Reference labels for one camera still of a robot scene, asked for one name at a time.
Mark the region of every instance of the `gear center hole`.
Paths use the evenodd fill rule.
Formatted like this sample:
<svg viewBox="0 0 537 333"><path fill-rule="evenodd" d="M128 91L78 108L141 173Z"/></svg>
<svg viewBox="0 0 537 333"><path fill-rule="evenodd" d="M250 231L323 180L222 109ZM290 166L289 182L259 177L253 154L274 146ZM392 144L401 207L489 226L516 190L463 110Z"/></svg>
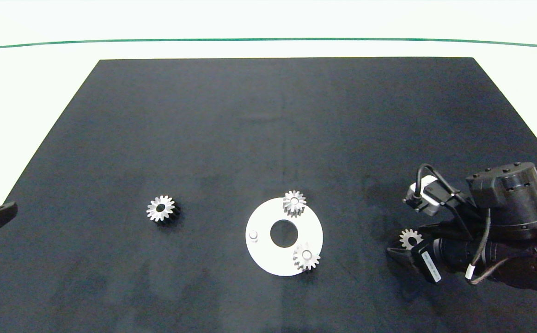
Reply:
<svg viewBox="0 0 537 333"><path fill-rule="evenodd" d="M302 252L302 257L306 260L310 260L311 259L311 252L309 250L304 250Z"/></svg>
<svg viewBox="0 0 537 333"><path fill-rule="evenodd" d="M281 248L288 248L298 240L298 228L293 222L279 220L270 228L270 238Z"/></svg>

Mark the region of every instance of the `label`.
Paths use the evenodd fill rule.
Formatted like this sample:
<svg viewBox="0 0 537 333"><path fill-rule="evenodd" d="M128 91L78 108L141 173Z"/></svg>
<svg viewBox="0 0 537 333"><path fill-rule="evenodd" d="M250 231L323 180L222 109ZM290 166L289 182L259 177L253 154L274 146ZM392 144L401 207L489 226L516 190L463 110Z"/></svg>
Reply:
<svg viewBox="0 0 537 333"><path fill-rule="evenodd" d="M441 280L441 274L439 274L437 267L435 267L435 263L433 263L433 259L431 259L431 256L427 251L422 253L422 259L425 261L425 264L427 264L427 268L429 268L429 272L431 272L431 276L433 276L435 283L439 282Z"/></svg>

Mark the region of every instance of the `white disc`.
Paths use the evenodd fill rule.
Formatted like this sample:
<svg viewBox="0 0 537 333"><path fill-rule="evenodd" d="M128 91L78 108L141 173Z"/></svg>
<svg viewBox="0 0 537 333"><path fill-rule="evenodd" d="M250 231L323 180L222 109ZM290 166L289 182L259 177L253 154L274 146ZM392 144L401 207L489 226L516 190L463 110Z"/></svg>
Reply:
<svg viewBox="0 0 537 333"><path fill-rule="evenodd" d="M276 245L270 237L270 230L277 221L290 221L298 230L298 239L288 248ZM250 216L246 226L246 246L250 256L260 268L278 276L300 274L302 270L294 265L293 252L298 245L309 244L311 253L322 250L322 225L310 207L291 217L283 211L283 198L274 198L261 204Z"/></svg>

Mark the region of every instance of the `gear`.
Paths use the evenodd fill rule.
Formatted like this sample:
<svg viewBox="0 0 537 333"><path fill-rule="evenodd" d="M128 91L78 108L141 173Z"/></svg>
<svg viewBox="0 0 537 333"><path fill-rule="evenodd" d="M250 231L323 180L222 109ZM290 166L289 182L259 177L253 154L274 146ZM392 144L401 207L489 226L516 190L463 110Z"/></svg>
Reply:
<svg viewBox="0 0 537 333"><path fill-rule="evenodd" d="M414 245L410 244L410 238L413 238L417 244L422 242L422 236L418 233L418 231L413 231L412 229L406 229L401 232L400 234L400 243L402 243L402 247L405 249L412 249L414 248Z"/></svg>
<svg viewBox="0 0 537 333"><path fill-rule="evenodd" d="M178 207L172 201L172 198L159 196L151 203L147 205L147 217L158 225L167 226L178 217Z"/></svg>
<svg viewBox="0 0 537 333"><path fill-rule="evenodd" d="M289 191L283 197L283 210L291 217L297 217L304 212L306 206L305 197L299 191Z"/></svg>
<svg viewBox="0 0 537 333"><path fill-rule="evenodd" d="M320 256L312 253L307 243L305 245L298 245L293 252L293 264L300 270L305 271L316 268L316 265L319 264L318 259L320 259Z"/></svg>

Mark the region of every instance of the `green line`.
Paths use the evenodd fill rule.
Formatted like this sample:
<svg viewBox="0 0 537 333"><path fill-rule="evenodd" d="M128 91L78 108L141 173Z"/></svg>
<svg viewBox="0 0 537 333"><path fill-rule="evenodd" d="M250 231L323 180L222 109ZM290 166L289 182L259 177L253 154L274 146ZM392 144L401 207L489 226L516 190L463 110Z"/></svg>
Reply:
<svg viewBox="0 0 537 333"><path fill-rule="evenodd" d="M370 41L402 41L402 42L455 42L498 44L511 46L537 47L537 44L495 42L492 40L446 39L446 38L361 38L361 37L310 37L310 38L143 38L143 39L95 39L95 40L63 40L59 42L39 42L26 44L2 45L8 47L24 47L53 44L83 44L83 43L116 43L116 42L260 42L260 41L300 41L300 40L370 40Z"/></svg>

